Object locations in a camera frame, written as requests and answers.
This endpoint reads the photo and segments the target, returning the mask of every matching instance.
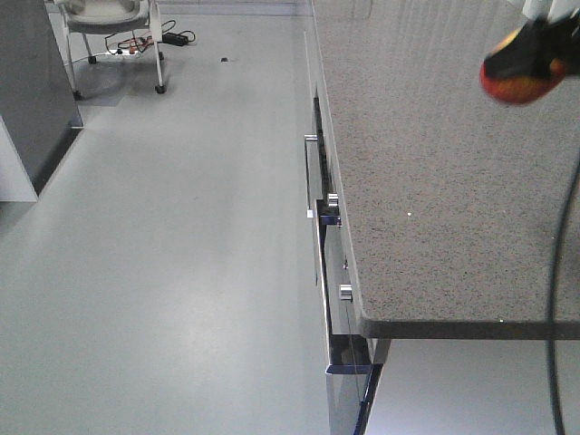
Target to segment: countertop edge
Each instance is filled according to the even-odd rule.
[[[376,321],[362,318],[360,334],[382,339],[546,340],[547,322]],[[556,324],[556,339],[580,340],[580,322]]]

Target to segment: power strip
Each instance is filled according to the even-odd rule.
[[[131,51],[128,48],[119,49],[114,53],[107,53],[107,57],[109,58],[117,58],[117,59],[139,59],[141,57],[141,52],[139,50]]]
[[[163,34],[163,43],[182,47],[183,45],[189,44],[189,39],[184,34],[173,34],[172,32],[166,32]]]

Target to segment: chair leg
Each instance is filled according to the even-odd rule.
[[[159,85],[155,86],[155,91],[157,93],[165,93],[165,83],[163,83],[163,74],[161,73],[161,59],[160,59],[160,48],[157,41],[153,41],[155,47],[155,60],[157,62],[157,78],[159,80]]]
[[[69,33],[69,27],[64,24],[64,41],[66,42],[66,60],[69,64],[69,76],[71,80],[72,95],[74,95],[75,100],[81,99],[81,93],[76,89],[76,79],[74,77],[74,65],[73,57],[71,55],[71,34]]]
[[[86,34],[82,34],[82,40],[84,41],[84,46],[87,48],[87,54],[89,54],[89,63],[97,63],[97,58],[92,54]]]

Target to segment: chair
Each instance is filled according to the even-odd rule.
[[[158,47],[158,43],[163,39],[163,32],[160,9],[156,0],[54,0],[54,3],[58,5],[63,17],[66,55],[75,99],[79,100],[82,96],[76,87],[74,78],[71,33],[82,34],[84,45],[89,54],[89,63],[96,63],[96,57],[92,54],[87,41],[87,34],[117,34],[136,29],[149,29],[157,59],[159,84],[155,86],[155,91],[157,93],[165,92],[160,63],[162,53]]]

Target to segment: red and black object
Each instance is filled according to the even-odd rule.
[[[479,70],[483,90],[510,104],[526,104],[580,73],[580,14],[549,23],[529,21],[510,34]]]

